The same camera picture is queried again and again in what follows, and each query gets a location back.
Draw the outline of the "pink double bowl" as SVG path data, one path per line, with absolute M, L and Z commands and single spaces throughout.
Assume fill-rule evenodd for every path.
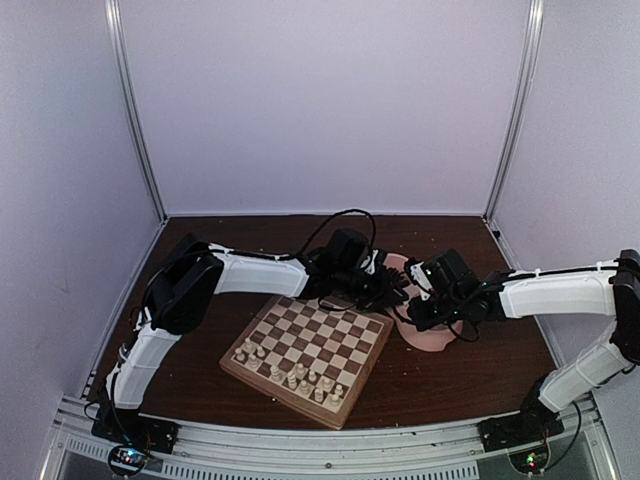
M 408 260 L 407 257 L 396 254 L 389 253 L 384 261 L 384 265 L 387 268 L 399 270 L 404 274 L 404 263 Z M 415 286 L 411 282 L 405 287 L 403 287 L 404 291 L 408 294 L 409 299 L 420 298 L 420 289 Z M 404 316 L 408 317 L 408 304 L 398 305 L 396 307 L 397 312 Z M 452 333 L 452 331 L 446 325 L 438 325 L 432 329 L 425 331 L 418 331 L 416 326 L 401 321 L 398 314 L 392 309 L 387 308 L 386 313 L 394 320 L 395 325 L 402 336 L 402 338 L 412 347 L 427 351 L 427 352 L 439 352 L 443 351 L 446 346 L 454 341 L 457 337 Z M 463 330 L 463 321 L 458 321 L 453 324 L 453 329 L 456 333 L 461 334 Z

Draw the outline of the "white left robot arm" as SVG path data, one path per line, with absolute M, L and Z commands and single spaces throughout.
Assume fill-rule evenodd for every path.
M 164 357 L 204 321 L 212 299 L 227 293 L 274 294 L 294 299 L 342 296 L 361 311 L 402 304 L 407 295 L 386 254 L 353 229 L 336 230 L 328 243 L 294 254 L 230 249 L 185 236 L 148 283 L 132 338 L 120 349 L 99 391 L 108 409 L 106 429 L 123 444 L 137 442 L 144 424 L 137 410 Z

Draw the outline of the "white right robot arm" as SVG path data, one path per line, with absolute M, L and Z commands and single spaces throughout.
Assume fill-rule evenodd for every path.
M 409 323 L 425 331 L 464 320 L 472 326 L 536 315 L 597 314 L 612 324 L 570 363 L 531 391 L 512 430 L 535 440 L 572 401 L 639 363 L 639 254 L 633 249 L 591 266 L 496 272 L 480 280 L 454 249 L 404 270 L 421 291 L 408 304 Z

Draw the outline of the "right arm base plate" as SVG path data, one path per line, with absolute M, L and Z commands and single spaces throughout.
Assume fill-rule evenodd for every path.
M 483 420 L 478 429 L 484 450 L 493 452 L 541 442 L 549 436 L 563 433 L 564 425 L 557 416 L 520 412 Z

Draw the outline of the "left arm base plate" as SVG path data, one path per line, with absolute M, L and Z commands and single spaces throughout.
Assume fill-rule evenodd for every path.
M 171 454 L 178 424 L 140 415 L 138 410 L 101 406 L 91 433 L 99 438 L 135 447 L 138 450 Z

